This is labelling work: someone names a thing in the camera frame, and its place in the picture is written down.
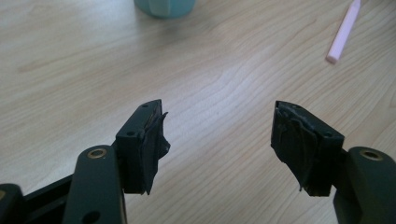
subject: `wood grain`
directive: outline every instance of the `wood grain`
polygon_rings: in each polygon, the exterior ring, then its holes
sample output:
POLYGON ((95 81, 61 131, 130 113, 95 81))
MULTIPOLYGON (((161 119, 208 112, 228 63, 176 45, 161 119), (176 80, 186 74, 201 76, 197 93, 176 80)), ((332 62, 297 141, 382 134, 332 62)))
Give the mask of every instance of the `wood grain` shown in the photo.
POLYGON ((132 0, 0 4, 0 183, 24 193, 111 144, 137 106, 169 111, 151 195, 130 223, 336 223, 270 148, 275 100, 396 158, 396 2, 362 1, 336 65, 324 58, 346 1, 197 0, 156 20, 132 0))

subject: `light wooden surface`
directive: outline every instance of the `light wooden surface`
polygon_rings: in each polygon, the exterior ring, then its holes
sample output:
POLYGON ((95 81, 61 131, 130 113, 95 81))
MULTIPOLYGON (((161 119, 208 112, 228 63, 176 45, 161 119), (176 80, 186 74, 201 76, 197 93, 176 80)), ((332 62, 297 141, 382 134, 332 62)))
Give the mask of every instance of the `light wooden surface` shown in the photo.
POLYGON ((324 58, 350 1, 197 0, 155 20, 132 0, 2 0, 0 183, 70 175, 136 108, 163 99, 170 153, 129 223, 336 223, 270 148, 275 100, 301 105, 396 158, 396 1, 362 0, 336 65, 324 58))

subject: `wooden table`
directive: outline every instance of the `wooden table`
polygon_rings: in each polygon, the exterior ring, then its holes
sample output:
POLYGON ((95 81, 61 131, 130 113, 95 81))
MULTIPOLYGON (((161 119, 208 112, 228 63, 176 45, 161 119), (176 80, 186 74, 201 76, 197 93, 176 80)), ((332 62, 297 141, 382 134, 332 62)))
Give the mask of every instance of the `wooden table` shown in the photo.
POLYGON ((163 99, 171 151, 129 223, 336 223, 270 148, 276 100, 301 105, 396 159, 396 1, 362 0, 336 65, 325 61, 350 1, 197 0, 156 20, 132 0, 0 4, 0 183, 27 194, 109 145, 163 99))

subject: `teal mug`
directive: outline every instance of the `teal mug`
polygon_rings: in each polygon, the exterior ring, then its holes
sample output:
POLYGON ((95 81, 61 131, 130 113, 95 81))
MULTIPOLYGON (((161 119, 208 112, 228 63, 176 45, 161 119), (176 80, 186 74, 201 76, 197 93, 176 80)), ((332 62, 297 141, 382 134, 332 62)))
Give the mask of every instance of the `teal mug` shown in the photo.
POLYGON ((142 11, 158 18, 177 18, 192 11, 195 0, 134 0, 142 11))

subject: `teal cup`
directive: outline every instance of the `teal cup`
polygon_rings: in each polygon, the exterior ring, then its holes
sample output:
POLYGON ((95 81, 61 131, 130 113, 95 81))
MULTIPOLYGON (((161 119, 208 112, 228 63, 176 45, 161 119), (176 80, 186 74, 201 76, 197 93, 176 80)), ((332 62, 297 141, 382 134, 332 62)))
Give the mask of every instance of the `teal cup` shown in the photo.
POLYGON ((195 0, 134 0, 134 4, 150 16, 166 19, 188 14, 195 0))

